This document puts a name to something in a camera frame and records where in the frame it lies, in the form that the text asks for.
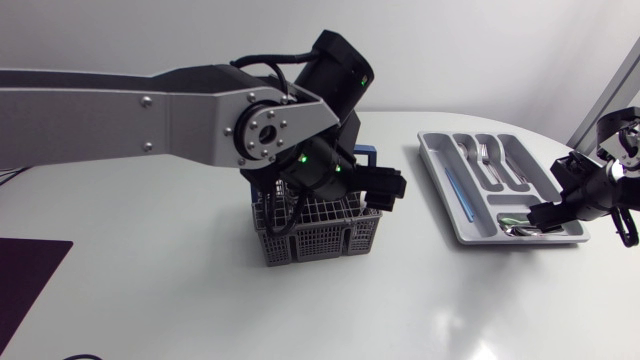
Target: black wire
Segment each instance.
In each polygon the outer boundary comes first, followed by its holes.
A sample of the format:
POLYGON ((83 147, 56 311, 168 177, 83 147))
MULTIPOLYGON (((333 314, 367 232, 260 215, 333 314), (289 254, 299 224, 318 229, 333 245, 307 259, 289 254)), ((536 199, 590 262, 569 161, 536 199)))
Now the black wire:
POLYGON ((249 56, 243 56, 236 61, 232 61, 231 65, 237 68, 242 68, 247 65, 261 64, 261 63, 300 64, 300 63, 313 61, 317 59, 319 55, 320 53, 315 50, 305 54, 299 54, 299 55, 249 55, 249 56))
POLYGON ((16 171, 12 171, 12 172, 7 173, 7 174, 13 174, 13 175, 11 175, 11 176, 9 176, 8 178, 6 178, 6 179, 4 179, 4 180, 0 181, 0 186, 2 186, 2 185, 4 185, 4 184, 6 184, 7 182, 9 182, 9 180, 13 179, 14 177, 16 177, 16 176, 18 176, 18 175, 22 174, 23 172, 25 172, 25 171, 27 171, 27 170, 29 170, 29 169, 31 169, 31 167, 22 168, 22 169, 20 169, 20 170, 16 170, 16 171))
POLYGON ((80 354, 80 355, 73 355, 73 356, 69 356, 68 358, 65 358, 64 360, 102 360, 99 357, 95 356, 95 355, 91 355, 91 354, 80 354))
POLYGON ((291 214, 291 217, 289 218, 289 220, 287 220, 287 223, 282 229, 275 231, 273 230, 273 225, 271 224, 271 215, 269 214, 270 211, 275 212, 275 208, 276 208, 275 187, 269 194, 269 198, 270 198, 269 204, 267 204, 268 202, 267 194, 262 193, 262 211, 264 213, 264 220, 265 220, 265 227, 267 229, 267 235, 269 237, 279 237, 279 236, 287 235, 291 231, 291 229, 293 229, 293 227, 298 223, 298 218, 302 214, 302 210, 304 209, 304 203, 306 202, 308 196, 309 196, 309 193, 306 190, 302 191, 298 195, 298 201, 296 202, 296 205, 293 208, 293 213, 291 214))
POLYGON ((266 63, 266 65, 272 68, 273 71, 276 72, 276 75, 278 76, 278 80, 280 80, 280 90, 282 90, 282 92, 285 93, 285 95, 289 95, 289 87, 287 86, 287 79, 284 78, 284 73, 282 72, 278 64, 266 63))

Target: silver fork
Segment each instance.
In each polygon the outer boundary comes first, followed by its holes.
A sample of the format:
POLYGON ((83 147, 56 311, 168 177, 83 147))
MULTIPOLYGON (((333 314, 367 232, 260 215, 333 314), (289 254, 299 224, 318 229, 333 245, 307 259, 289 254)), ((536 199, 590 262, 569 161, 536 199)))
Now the silver fork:
POLYGON ((500 177, 500 173, 493 167, 491 164, 491 160, 489 159, 489 151, 487 150, 487 144, 480 144, 480 156, 482 157, 482 163, 487 167, 491 175, 496 179, 498 184, 502 183, 502 178, 500 177))

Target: blue handle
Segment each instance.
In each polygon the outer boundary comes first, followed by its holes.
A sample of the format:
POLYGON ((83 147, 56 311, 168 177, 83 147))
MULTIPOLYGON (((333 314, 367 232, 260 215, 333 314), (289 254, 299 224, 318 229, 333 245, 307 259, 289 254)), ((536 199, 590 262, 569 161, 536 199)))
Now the blue handle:
POLYGON ((353 148, 354 155, 367 155, 367 166, 376 166, 378 162, 378 152, 371 145, 358 145, 353 148))
POLYGON ((445 168, 444 172, 447 174, 447 177, 449 178, 449 182, 451 183, 451 186, 453 187, 453 191, 456 193, 458 200, 460 200, 460 204, 462 205, 462 210, 464 210, 464 214, 467 215, 467 219, 469 220, 469 222, 473 222, 473 218, 474 218, 473 210, 471 210, 471 206, 469 205, 469 202, 467 202, 467 199, 464 197, 464 194, 462 193, 462 189, 460 188, 460 186, 458 186, 456 179, 453 177, 453 175, 451 175, 451 173, 449 172, 449 169, 445 168))

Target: white table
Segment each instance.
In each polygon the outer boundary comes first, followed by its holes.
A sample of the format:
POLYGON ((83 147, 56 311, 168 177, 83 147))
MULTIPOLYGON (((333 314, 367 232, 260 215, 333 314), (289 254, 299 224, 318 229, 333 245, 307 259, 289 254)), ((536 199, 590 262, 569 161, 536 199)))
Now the white table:
POLYGON ((515 132, 549 166, 565 146, 465 115, 361 118, 358 142, 408 182, 369 255, 267 268, 238 171, 170 156, 7 183, 0 236, 74 246, 3 359, 640 357, 640 254, 609 218, 579 246, 462 246, 416 134, 515 132))

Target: gray cutlery tray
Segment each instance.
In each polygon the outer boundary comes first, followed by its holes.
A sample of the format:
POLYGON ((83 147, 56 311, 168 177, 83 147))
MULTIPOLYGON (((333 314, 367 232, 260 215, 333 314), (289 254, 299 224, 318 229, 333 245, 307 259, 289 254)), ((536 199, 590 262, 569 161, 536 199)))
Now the gray cutlery tray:
POLYGON ((498 224, 498 218, 522 217, 529 206, 561 201, 557 186, 546 167, 534 158, 518 137, 506 133, 420 132, 420 156, 434 180, 462 244, 567 244, 589 240, 589 233, 575 220, 563 224, 561 233, 532 236, 509 236, 498 224), (458 143, 463 144, 465 159, 458 143), (483 164, 481 144, 486 144, 492 166, 502 182, 492 176, 483 164), (507 164, 515 165, 527 179, 521 183, 507 164), (470 222, 451 185, 445 168, 456 179, 475 218, 470 222))

